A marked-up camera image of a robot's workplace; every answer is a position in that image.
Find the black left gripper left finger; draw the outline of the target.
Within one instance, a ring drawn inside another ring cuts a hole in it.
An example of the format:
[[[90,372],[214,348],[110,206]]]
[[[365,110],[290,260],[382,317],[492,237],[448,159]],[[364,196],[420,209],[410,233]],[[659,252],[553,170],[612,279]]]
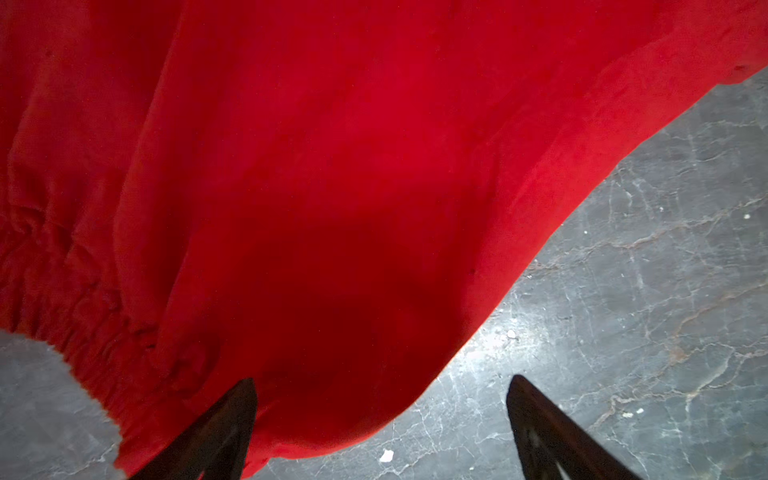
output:
[[[253,381],[241,380],[131,480],[239,480],[257,408]]]

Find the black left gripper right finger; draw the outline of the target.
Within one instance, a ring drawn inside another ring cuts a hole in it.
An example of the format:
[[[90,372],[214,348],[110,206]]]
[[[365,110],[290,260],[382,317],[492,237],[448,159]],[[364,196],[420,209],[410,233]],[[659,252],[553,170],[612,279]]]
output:
[[[506,407],[526,479],[639,480],[522,375]]]

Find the red shorts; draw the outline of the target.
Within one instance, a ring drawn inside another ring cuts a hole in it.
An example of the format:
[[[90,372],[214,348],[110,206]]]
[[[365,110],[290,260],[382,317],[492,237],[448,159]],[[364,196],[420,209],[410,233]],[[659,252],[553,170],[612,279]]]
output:
[[[143,467],[237,381],[247,474],[406,410],[763,1],[5,1],[1,326]]]

